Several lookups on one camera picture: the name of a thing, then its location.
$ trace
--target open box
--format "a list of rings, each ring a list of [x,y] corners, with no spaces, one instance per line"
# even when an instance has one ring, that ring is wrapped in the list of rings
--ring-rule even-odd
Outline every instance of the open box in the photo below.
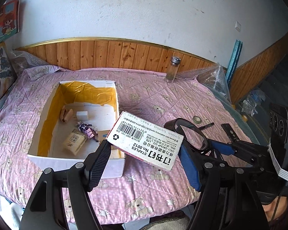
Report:
[[[73,109],[73,116],[67,122],[60,120],[62,107]],[[93,139],[87,139],[77,155],[63,148],[62,143],[77,129],[77,111],[87,111],[90,123],[98,131],[110,130],[118,118],[118,101],[114,81],[62,81],[53,89],[42,110],[40,121],[34,132],[28,157],[42,170],[51,167],[54,171],[69,169],[77,162],[83,162],[89,153],[99,146]],[[125,154],[112,148],[102,178],[121,177],[125,165]]]

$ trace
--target bedsheet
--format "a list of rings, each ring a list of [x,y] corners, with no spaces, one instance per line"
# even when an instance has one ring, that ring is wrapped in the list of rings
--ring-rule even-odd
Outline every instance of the bedsheet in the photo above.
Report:
[[[164,81],[163,73],[111,69],[62,69],[54,73],[43,70],[36,76],[40,71],[37,68],[27,69],[21,75],[0,110],[0,194],[23,207],[42,173],[27,158],[27,152],[42,108],[59,81],[114,80],[120,111],[160,126],[177,117],[192,121],[197,115],[203,121],[199,126],[215,123],[203,131],[209,138],[228,142],[220,124],[230,123],[240,139],[250,141],[220,101],[196,80],[175,80],[170,84]],[[201,146],[196,138],[191,143]],[[226,160],[231,166],[245,165],[236,157],[226,157]],[[178,158],[172,171],[164,172],[128,155],[122,177],[103,179],[89,193],[101,224],[163,215],[185,207],[198,196]],[[67,220],[74,222],[68,189],[63,189],[63,197]]]

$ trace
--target yellow tape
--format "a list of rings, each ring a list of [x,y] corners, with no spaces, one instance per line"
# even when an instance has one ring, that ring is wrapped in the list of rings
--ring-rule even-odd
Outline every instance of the yellow tape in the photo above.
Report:
[[[92,103],[114,108],[116,113],[116,91],[113,87],[95,87],[89,83],[72,81],[60,84],[51,101],[47,119],[45,120],[38,143],[38,156],[48,156],[52,132],[60,117],[61,109],[66,104],[74,102]]]

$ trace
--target white cable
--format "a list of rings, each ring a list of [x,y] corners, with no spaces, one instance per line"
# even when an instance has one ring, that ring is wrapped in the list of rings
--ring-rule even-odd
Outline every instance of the white cable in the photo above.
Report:
[[[285,179],[286,181],[288,181],[288,171],[286,171],[280,167],[280,164],[278,163],[277,159],[275,158],[274,152],[272,150],[271,141],[269,142],[268,147],[269,147],[268,152],[270,153],[273,166],[274,166],[278,176]]]

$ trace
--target tape roll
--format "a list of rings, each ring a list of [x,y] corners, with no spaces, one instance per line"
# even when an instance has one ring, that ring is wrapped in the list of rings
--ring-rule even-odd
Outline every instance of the tape roll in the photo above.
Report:
[[[192,120],[194,123],[201,123],[201,118],[199,116],[194,116]]]

